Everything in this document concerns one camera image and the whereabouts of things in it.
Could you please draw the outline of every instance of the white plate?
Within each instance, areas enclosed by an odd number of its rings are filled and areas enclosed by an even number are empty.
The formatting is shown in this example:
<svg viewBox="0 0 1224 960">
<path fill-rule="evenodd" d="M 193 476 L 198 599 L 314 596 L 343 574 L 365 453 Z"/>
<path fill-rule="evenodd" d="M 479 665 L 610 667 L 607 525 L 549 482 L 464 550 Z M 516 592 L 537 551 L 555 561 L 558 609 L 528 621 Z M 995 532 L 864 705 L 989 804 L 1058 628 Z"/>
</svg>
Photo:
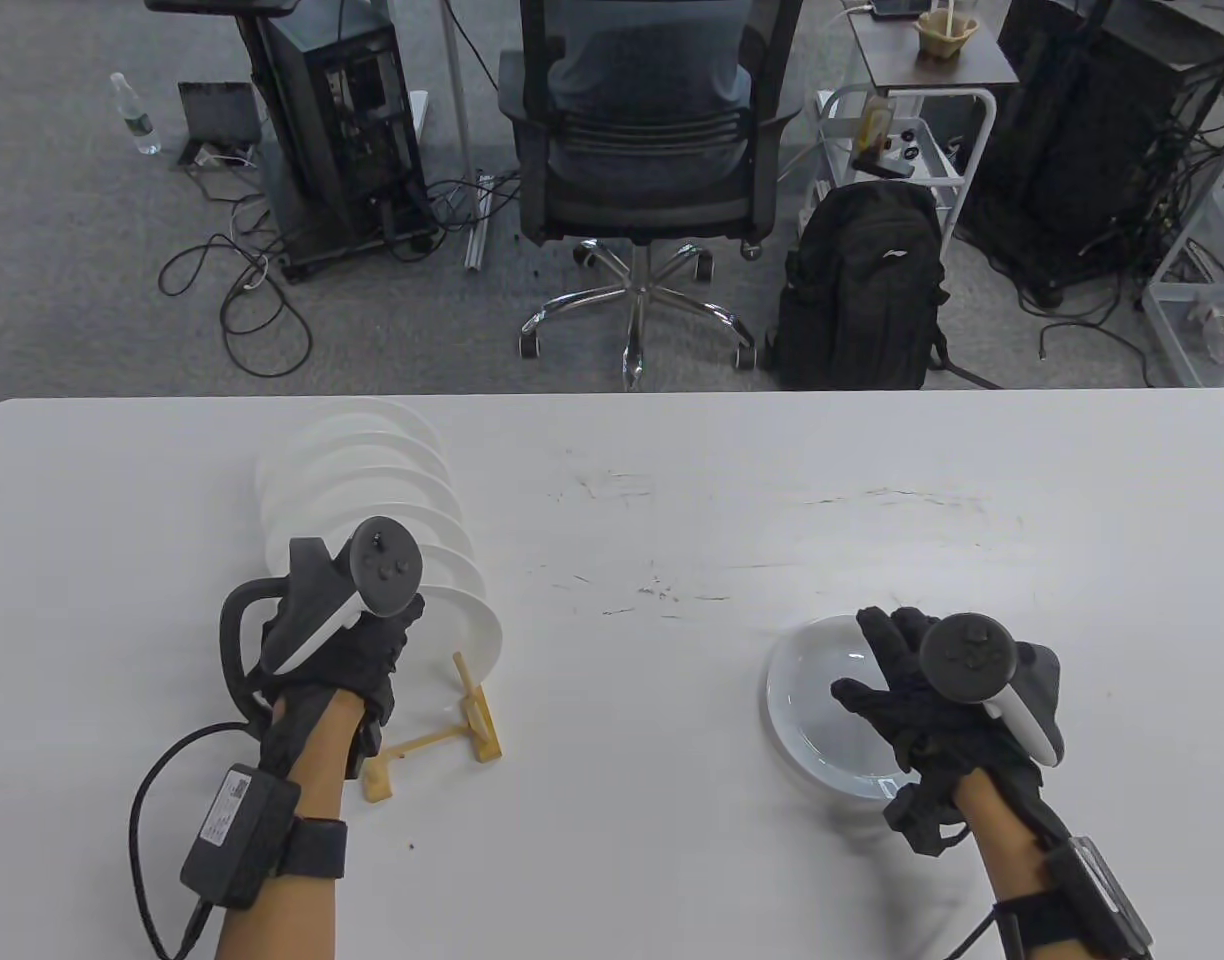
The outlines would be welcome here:
<svg viewBox="0 0 1224 960">
<path fill-rule="evenodd" d="M 279 522 L 266 533 L 266 567 L 271 576 L 288 573 L 288 540 L 295 536 L 318 536 L 328 545 L 332 556 L 370 517 L 390 517 L 408 528 L 417 542 L 433 542 L 455 550 L 461 557 L 474 560 L 474 545 L 460 524 L 447 513 L 415 503 L 371 503 L 343 509 L 328 516 L 301 516 Z"/>
<path fill-rule="evenodd" d="M 902 773 L 891 746 L 830 696 L 840 677 L 887 688 L 854 617 L 807 623 L 772 649 L 763 684 L 774 744 L 809 781 L 865 800 L 891 800 L 914 773 Z"/>
<path fill-rule="evenodd" d="M 461 678 L 452 654 L 460 650 L 475 684 L 501 658 L 497 613 L 479 596 L 449 587 L 421 587 L 425 615 L 408 631 L 408 645 L 394 671 L 394 714 L 389 740 L 437 731 L 461 719 Z"/>
<path fill-rule="evenodd" d="M 350 443 L 327 452 L 312 452 L 304 460 L 283 463 L 266 474 L 266 482 L 259 486 L 261 509 L 268 509 L 274 500 L 297 497 L 305 489 L 318 489 L 341 478 L 384 467 L 420 470 L 447 484 L 437 471 L 425 470 L 421 458 L 414 457 L 410 451 L 395 444 Z"/>
<path fill-rule="evenodd" d="M 300 484 L 288 478 L 286 482 L 268 486 L 261 498 L 261 524 L 271 529 L 288 517 L 338 513 L 360 503 L 415 503 L 461 522 L 461 504 L 442 480 L 408 467 L 361 467 L 318 482 Z"/>
<path fill-rule="evenodd" d="M 398 433 L 392 425 L 370 413 L 349 413 L 329 420 L 311 424 L 301 433 L 295 433 L 285 444 L 256 462 L 256 495 L 266 493 L 273 482 L 289 474 L 306 470 L 329 453 L 351 447 L 384 447 L 390 458 L 401 458 L 405 467 L 425 470 L 443 482 L 452 480 L 447 464 L 438 453 L 420 440 Z"/>
<path fill-rule="evenodd" d="M 488 599 L 483 573 L 479 572 L 479 567 L 474 566 L 474 561 L 469 557 L 461 556 L 455 550 L 439 547 L 438 544 L 419 541 L 416 545 L 421 547 L 421 589 L 426 585 L 452 587 L 474 594 L 480 600 Z"/>
<path fill-rule="evenodd" d="M 398 400 L 384 397 L 341 397 L 315 408 L 317 418 L 339 416 L 341 413 L 373 413 L 397 426 L 401 433 L 411 436 L 412 440 L 420 440 L 435 453 L 443 452 L 443 440 L 439 437 L 439 431 L 430 426 L 430 420 L 426 420 L 420 413 L 410 407 L 404 407 Z"/>
</svg>

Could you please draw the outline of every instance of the chair base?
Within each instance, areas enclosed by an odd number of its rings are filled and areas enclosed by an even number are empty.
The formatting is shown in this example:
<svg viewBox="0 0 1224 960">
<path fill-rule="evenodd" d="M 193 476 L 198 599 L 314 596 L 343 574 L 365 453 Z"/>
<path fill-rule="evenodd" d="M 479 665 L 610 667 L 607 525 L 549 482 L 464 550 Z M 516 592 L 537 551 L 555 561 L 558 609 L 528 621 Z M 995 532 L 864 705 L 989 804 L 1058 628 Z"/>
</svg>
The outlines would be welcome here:
<svg viewBox="0 0 1224 960">
<path fill-rule="evenodd" d="M 633 391 L 638 388 L 643 376 L 643 332 L 647 323 L 647 306 L 650 302 L 662 302 L 666 306 L 678 307 L 689 313 L 716 320 L 732 333 L 736 333 L 737 342 L 732 353 L 732 366 L 737 370 L 753 370 L 756 360 L 756 348 L 754 337 L 745 329 L 745 324 L 734 313 L 714 305 L 689 298 L 688 294 L 666 287 L 663 283 L 685 266 L 693 264 L 695 277 L 707 282 L 714 272 L 714 257 L 703 246 L 694 242 L 682 244 L 679 250 L 663 262 L 657 269 L 652 269 L 652 250 L 649 246 L 635 244 L 632 250 L 630 262 L 625 263 L 613 253 L 606 244 L 597 239 L 580 241 L 574 251 L 579 264 L 606 266 L 612 271 L 614 282 L 606 287 L 595 287 L 585 291 L 567 293 L 562 298 L 548 301 L 525 323 L 519 332 L 519 356 L 524 360 L 535 360 L 540 355 L 540 342 L 536 328 L 543 321 L 565 313 L 579 307 L 594 306 L 596 302 L 608 302 L 613 300 L 630 301 L 630 323 L 625 334 L 625 353 L 621 356 L 621 375 L 625 380 L 625 388 Z"/>
</svg>

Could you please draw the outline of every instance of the backpack strap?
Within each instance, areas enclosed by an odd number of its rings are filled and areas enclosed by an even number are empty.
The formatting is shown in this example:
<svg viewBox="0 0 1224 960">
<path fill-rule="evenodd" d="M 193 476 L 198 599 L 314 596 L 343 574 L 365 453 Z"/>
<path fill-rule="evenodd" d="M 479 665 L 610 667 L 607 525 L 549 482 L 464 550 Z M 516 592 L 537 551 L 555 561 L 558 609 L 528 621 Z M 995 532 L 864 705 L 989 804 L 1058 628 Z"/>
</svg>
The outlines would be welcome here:
<svg viewBox="0 0 1224 960">
<path fill-rule="evenodd" d="M 968 383 L 977 384 L 977 387 L 987 391 L 1000 391 L 1002 388 L 1000 384 L 993 383 L 991 380 L 983 378 L 983 376 L 978 376 L 969 370 L 963 370 L 963 367 L 950 360 L 950 343 L 941 331 L 941 324 L 936 324 L 935 333 L 931 334 L 931 350 L 935 353 L 935 356 L 928 361 L 928 366 L 933 370 L 944 370 L 947 373 L 953 373 L 960 380 L 967 380 Z"/>
</svg>

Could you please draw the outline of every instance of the black glove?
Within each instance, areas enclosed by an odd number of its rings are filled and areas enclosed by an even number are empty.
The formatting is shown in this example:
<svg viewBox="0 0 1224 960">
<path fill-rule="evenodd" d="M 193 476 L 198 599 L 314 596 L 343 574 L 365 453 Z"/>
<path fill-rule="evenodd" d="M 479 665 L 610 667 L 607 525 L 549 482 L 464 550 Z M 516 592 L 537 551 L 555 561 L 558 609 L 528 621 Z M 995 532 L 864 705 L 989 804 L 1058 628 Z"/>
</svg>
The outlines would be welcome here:
<svg viewBox="0 0 1224 960">
<path fill-rule="evenodd" d="M 936 622 L 913 607 L 902 607 L 891 617 L 878 607 L 863 609 L 856 623 L 887 689 L 871 689 L 849 678 L 836 680 L 830 687 L 838 703 L 867 719 L 890 742 L 903 771 L 919 773 L 918 785 L 901 787 L 883 811 L 887 825 L 903 833 L 916 852 L 939 855 L 967 836 L 967 829 L 953 838 L 941 836 L 942 824 L 963 823 L 953 804 L 955 787 L 967 774 L 984 769 L 1042 842 L 1067 838 L 1069 829 L 1038 797 L 1043 780 L 1037 764 L 1009 727 L 988 716 L 979 704 L 947 700 L 923 675 L 919 644 Z"/>
<path fill-rule="evenodd" d="M 282 611 L 283 602 L 279 604 Z M 261 768 L 286 776 L 305 746 L 310 731 L 338 691 L 350 691 L 364 700 L 364 721 L 350 749 L 346 775 L 359 776 L 364 759 L 379 751 L 379 729 L 394 711 L 389 677 L 408 643 L 408 627 L 425 612 L 420 594 L 393 617 L 362 613 L 359 622 L 339 629 L 310 654 L 301 666 L 280 676 L 264 677 L 257 691 L 272 707 L 283 699 L 283 718 L 261 740 Z M 266 622 L 263 639 L 279 613 Z"/>
</svg>

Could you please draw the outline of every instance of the computer case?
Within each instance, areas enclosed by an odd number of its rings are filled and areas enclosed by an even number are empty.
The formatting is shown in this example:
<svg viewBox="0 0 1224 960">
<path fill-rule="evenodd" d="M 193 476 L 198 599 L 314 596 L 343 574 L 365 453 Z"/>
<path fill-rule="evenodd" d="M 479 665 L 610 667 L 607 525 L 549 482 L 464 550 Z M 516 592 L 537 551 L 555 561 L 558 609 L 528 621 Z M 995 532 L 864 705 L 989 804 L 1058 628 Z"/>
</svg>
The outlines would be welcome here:
<svg viewBox="0 0 1224 960">
<path fill-rule="evenodd" d="M 339 38 L 337 0 L 261 20 L 291 133 L 286 165 L 359 247 L 430 234 L 437 224 L 394 28 L 366 0 L 343 4 Z"/>
<path fill-rule="evenodd" d="M 965 223 L 1031 289 L 1137 264 L 1140 228 L 1224 86 L 1224 36 L 1157 0 L 1013 0 L 999 45 L 1020 77 Z"/>
</svg>

